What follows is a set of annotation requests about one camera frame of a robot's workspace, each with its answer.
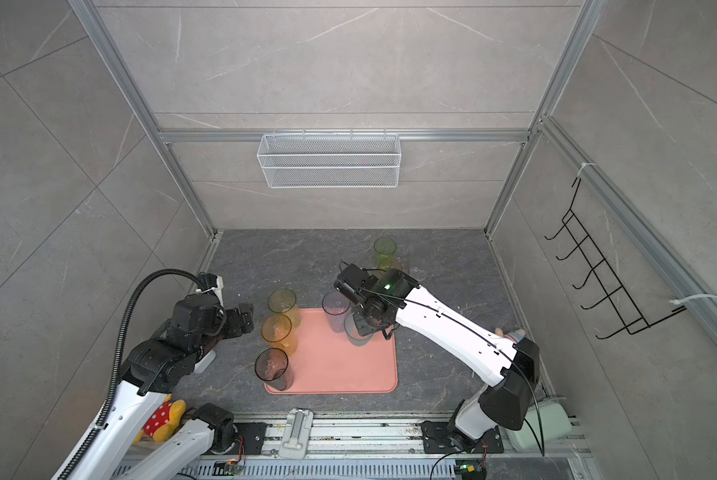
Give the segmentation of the tall blue glass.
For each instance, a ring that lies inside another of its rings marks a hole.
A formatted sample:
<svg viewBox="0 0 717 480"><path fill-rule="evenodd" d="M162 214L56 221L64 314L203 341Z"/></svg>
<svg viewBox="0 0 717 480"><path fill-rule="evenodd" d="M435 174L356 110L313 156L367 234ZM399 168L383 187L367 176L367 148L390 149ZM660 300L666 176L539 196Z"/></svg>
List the tall blue glass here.
<svg viewBox="0 0 717 480"><path fill-rule="evenodd" d="M332 290L322 298L322 310L326 314L330 329L334 333L344 332L344 322L352 311L352 302L342 293Z"/></svg>

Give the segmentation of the teal dimpled glass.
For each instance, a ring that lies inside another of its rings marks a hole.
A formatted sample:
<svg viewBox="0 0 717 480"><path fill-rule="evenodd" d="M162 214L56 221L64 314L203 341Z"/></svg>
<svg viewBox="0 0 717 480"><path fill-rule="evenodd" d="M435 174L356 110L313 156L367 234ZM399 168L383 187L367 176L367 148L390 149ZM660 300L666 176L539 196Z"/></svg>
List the teal dimpled glass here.
<svg viewBox="0 0 717 480"><path fill-rule="evenodd" d="M364 315L354 312L346 316L344 332L352 345L361 347L372 340L375 330Z"/></svg>

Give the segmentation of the tall yellow glass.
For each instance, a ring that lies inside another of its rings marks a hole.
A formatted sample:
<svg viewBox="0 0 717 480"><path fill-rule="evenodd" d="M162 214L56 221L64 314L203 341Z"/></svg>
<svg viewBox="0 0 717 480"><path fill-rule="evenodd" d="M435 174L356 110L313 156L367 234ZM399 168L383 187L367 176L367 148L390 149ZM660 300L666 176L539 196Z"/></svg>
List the tall yellow glass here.
<svg viewBox="0 0 717 480"><path fill-rule="evenodd" d="M260 336L262 336L262 339L270 344L272 348L284 350L288 355L295 354L296 348L298 348L294 324L292 324L292 320L284 314L274 314L270 316L262 324Z"/></svg>

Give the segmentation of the pink tray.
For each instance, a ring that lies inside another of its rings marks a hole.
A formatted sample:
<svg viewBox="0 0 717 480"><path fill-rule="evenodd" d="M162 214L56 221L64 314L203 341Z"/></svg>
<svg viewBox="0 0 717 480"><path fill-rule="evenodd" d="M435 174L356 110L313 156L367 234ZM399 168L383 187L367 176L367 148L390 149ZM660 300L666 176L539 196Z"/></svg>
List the pink tray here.
<svg viewBox="0 0 717 480"><path fill-rule="evenodd" d="M385 394L398 385L396 344L375 336L364 346L334 333L324 310L300 310L298 348L288 355L294 384L286 391L264 388L272 395Z"/></svg>

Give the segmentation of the tall dark grey glass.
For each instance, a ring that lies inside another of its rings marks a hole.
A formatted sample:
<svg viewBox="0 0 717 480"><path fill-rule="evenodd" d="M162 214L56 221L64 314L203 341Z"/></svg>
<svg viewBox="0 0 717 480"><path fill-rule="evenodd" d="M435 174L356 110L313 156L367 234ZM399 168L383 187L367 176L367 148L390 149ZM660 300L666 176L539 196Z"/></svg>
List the tall dark grey glass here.
<svg viewBox="0 0 717 480"><path fill-rule="evenodd" d="M264 350L254 362L254 373L266 387L274 391L286 391L294 384L290 358L286 351L280 348Z"/></svg>

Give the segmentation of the tall green glass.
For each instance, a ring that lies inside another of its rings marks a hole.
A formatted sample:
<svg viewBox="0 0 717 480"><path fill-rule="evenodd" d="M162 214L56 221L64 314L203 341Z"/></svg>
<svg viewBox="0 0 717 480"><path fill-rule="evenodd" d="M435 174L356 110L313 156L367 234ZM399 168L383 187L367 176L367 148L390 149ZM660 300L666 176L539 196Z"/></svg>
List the tall green glass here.
<svg viewBox="0 0 717 480"><path fill-rule="evenodd" d="M268 296L268 309L274 314L284 315L292 322L292 327L300 327L300 308L298 297L292 289L280 288Z"/></svg>

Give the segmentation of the short yellow glass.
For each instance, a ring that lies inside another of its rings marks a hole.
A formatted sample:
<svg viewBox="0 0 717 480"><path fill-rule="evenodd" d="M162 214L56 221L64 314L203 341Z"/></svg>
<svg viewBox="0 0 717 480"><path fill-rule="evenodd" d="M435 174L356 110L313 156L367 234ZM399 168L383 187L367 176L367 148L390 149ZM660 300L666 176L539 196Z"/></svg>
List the short yellow glass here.
<svg viewBox="0 0 717 480"><path fill-rule="evenodd" d="M382 257L378 262L378 270L387 272L389 270L404 270L404 266L396 257Z"/></svg>

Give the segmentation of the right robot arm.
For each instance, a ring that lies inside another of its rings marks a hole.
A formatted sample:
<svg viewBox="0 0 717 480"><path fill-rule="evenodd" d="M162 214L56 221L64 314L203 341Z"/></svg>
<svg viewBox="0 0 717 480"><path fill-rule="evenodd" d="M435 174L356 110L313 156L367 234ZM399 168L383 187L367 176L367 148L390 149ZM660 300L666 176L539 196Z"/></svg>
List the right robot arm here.
<svg viewBox="0 0 717 480"><path fill-rule="evenodd" d="M358 311L354 324L367 336L380 332L386 340L400 327L438 344L476 373L484 386L461 402L450 419L447 438L460 452L471 452L484 435L502 427L523 428L534 408L536 444L545 449L544 426L536 389L540 382L540 348L521 332L500 334L468 320L438 300L418 280L390 268L346 264L334 282Z"/></svg>

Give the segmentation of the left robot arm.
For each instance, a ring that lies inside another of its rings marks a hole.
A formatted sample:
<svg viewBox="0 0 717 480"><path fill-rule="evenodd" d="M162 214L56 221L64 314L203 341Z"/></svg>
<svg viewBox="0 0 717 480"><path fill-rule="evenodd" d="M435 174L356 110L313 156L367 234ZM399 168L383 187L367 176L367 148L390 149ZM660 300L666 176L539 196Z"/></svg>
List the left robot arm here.
<svg viewBox="0 0 717 480"><path fill-rule="evenodd" d="M154 280L184 277L196 289L174 304L172 316L142 343L126 347L136 304ZM114 348L112 373L104 404L94 422L54 476L58 479L108 479L150 421L166 423L162 406L180 380L199 374L214 361L216 346L254 330L254 306L228 308L222 277L206 272L166 268L148 274L130 296ZM176 424L176 435L124 474L126 479L170 479L207 453L244 454L234 416L214 404L192 410Z"/></svg>

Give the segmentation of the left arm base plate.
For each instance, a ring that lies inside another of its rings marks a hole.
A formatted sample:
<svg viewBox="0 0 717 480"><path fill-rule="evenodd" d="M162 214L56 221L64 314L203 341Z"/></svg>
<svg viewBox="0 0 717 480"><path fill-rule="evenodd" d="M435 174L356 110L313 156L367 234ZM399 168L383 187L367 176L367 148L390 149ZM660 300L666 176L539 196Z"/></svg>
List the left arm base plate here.
<svg viewBox="0 0 717 480"><path fill-rule="evenodd" d="M264 422L250 422L222 426L216 436L210 452L214 455L260 455L266 439Z"/></svg>

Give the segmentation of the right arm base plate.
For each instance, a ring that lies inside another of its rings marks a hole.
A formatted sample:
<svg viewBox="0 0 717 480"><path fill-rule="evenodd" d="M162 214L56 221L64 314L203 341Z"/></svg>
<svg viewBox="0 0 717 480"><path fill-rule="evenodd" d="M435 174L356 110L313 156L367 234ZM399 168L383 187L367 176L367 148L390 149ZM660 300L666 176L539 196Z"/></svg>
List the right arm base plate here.
<svg viewBox="0 0 717 480"><path fill-rule="evenodd" d="M498 427L488 430L479 440L471 439L456 431L448 422L427 420L420 424L420 428L426 454L454 452L503 454L505 452Z"/></svg>

